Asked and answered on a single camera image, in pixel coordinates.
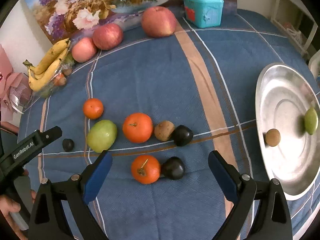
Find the blue tablecloth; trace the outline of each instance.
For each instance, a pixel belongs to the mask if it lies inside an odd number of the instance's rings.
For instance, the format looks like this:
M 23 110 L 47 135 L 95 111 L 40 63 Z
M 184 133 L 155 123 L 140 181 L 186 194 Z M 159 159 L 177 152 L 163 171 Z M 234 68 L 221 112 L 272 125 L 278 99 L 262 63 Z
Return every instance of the blue tablecloth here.
M 110 119 L 118 127 L 110 149 L 114 162 L 98 197 L 89 204 L 108 237 L 212 239 L 231 204 L 209 170 L 209 152 L 217 149 L 240 173 L 268 181 L 255 123 L 255 88 L 261 70 L 284 62 L 319 92 L 300 54 L 269 20 L 251 11 L 238 13 L 223 17 L 218 28 L 197 29 L 178 19 L 176 33 L 161 39 L 150 39 L 136 28 L 125 32 L 117 48 L 99 51 L 90 62 L 79 64 L 66 87 L 37 100 L 22 116 L 19 140 L 56 125 L 63 131 L 62 138 L 27 165 L 32 187 L 37 189 L 43 177 L 66 180 L 94 162 L 97 154 L 87 146 L 86 134 L 97 121 Z M 83 103 L 92 97 L 104 104 L 98 120 L 88 120 L 82 112 Z M 154 136 L 143 144 L 130 143 L 122 123 L 135 112 L 148 114 L 154 124 L 170 120 L 186 125 L 196 136 L 185 147 L 159 143 Z M 63 138 L 74 140 L 73 152 L 63 152 Z M 178 181 L 139 184 L 130 170 L 138 154 L 152 154 L 161 163 L 178 156 L 187 174 Z M 305 196 L 288 201 L 293 234 L 319 203 L 319 184 L 320 178 Z M 75 238 L 82 239 L 66 203 L 64 207 Z M 252 212 L 241 239 L 251 222 Z

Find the green fruit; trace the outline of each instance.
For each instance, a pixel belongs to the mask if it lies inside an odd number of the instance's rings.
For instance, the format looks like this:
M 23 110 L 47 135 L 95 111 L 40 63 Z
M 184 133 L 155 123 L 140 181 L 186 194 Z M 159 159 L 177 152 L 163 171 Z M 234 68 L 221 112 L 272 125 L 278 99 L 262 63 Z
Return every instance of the green fruit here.
M 87 144 L 96 153 L 108 150 L 117 137 L 117 126 L 110 120 L 97 122 L 89 131 Z
M 313 107 L 310 107 L 304 116 L 304 128 L 307 133 L 313 135 L 318 127 L 318 115 Z

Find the painting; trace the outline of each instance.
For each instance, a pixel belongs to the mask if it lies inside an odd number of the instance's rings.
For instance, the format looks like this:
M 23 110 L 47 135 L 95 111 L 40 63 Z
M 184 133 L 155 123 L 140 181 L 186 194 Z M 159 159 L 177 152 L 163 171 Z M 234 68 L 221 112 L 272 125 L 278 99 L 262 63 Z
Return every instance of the painting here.
M 106 23 L 130 22 L 151 6 L 176 0 L 25 0 L 41 29 L 54 44 L 74 35 L 88 36 Z

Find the banana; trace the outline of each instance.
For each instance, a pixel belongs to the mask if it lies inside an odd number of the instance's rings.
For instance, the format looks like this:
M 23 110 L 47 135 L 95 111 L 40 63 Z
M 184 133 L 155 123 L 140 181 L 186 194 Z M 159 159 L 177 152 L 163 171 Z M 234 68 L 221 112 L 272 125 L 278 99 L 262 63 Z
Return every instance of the banana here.
M 70 46 L 70 43 L 69 38 L 58 41 L 51 47 L 51 49 L 48 50 L 37 67 L 30 66 L 31 70 L 33 70 L 36 75 L 43 73 L 50 64 L 54 62 L 57 56 Z
M 57 58 L 55 61 L 51 63 L 51 65 L 48 67 L 48 69 L 44 72 L 44 75 L 41 79 L 36 80 L 31 74 L 33 70 L 31 67 L 28 67 L 29 72 L 29 87 L 35 91 L 38 92 L 43 88 L 52 78 L 56 70 L 59 68 L 61 61 L 66 57 L 68 53 L 68 49 L 65 49 Z
M 45 72 L 42 72 L 41 74 L 35 74 L 36 80 L 42 79 L 44 74 L 45 74 Z

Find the metal tray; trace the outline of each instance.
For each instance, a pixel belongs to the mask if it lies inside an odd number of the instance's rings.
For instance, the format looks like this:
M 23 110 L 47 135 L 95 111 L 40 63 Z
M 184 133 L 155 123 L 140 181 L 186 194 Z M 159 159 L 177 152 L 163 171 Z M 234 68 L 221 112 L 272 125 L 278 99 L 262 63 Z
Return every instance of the metal tray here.
M 304 115 L 319 102 L 308 82 L 292 68 L 270 64 L 259 75 L 256 88 L 256 119 L 263 161 L 269 179 L 277 178 L 287 200 L 305 195 L 319 174 L 320 129 L 309 135 Z M 265 133 L 276 128 L 278 146 L 265 145 Z

